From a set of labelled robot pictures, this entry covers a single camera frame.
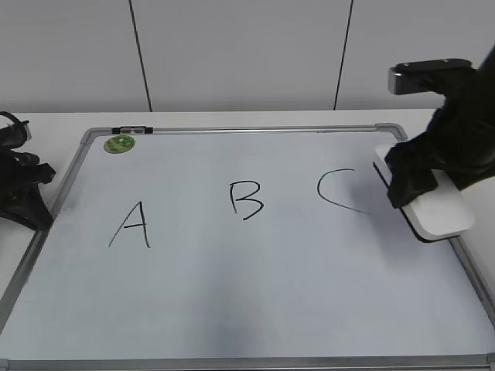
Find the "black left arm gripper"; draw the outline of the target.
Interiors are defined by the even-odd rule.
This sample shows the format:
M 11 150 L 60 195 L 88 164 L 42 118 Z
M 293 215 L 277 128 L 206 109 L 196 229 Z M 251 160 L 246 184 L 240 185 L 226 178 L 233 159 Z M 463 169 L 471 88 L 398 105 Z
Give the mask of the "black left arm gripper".
M 19 152 L 30 138 L 27 120 L 1 112 L 9 123 L 1 128 L 1 218 L 31 230 L 48 230 L 53 217 L 39 191 L 53 181 L 56 171 L 38 155 Z

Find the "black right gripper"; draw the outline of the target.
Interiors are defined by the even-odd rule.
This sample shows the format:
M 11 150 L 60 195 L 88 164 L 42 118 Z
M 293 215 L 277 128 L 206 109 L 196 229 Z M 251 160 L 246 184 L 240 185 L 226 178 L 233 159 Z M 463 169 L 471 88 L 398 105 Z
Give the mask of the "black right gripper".
M 494 51 L 476 70 L 433 72 L 427 82 L 445 102 L 425 134 L 396 144 L 385 156 L 394 208 L 437 188 L 431 167 L 445 171 L 459 190 L 494 176 Z

